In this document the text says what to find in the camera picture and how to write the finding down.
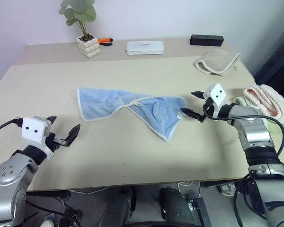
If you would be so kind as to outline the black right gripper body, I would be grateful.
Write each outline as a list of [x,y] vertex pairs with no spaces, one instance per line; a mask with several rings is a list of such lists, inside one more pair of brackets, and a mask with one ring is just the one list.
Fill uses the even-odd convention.
[[211,97],[207,98],[203,105],[203,113],[207,118],[217,119],[220,111],[220,104]]

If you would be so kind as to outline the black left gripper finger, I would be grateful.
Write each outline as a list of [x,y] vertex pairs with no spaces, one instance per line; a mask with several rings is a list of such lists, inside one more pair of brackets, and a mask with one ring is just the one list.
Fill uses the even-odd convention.
[[74,142],[74,140],[75,140],[76,137],[78,136],[78,133],[79,133],[79,131],[80,131],[80,127],[81,127],[81,125],[78,124],[78,125],[74,126],[74,127],[70,130],[70,132],[69,132],[67,138],[65,139],[65,141],[66,141],[66,146],[70,146],[70,145]]
[[56,120],[57,116],[50,116],[46,118],[46,123],[47,123],[47,129],[49,130],[52,126],[52,124],[54,123],[54,121]]

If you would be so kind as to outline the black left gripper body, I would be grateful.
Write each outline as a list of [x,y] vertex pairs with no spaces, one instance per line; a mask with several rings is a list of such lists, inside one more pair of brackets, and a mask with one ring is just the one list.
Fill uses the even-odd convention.
[[50,132],[49,136],[47,137],[47,147],[52,152],[55,152],[60,146],[66,147],[67,145],[68,145],[67,141],[62,139],[57,139],[55,137],[55,133]]

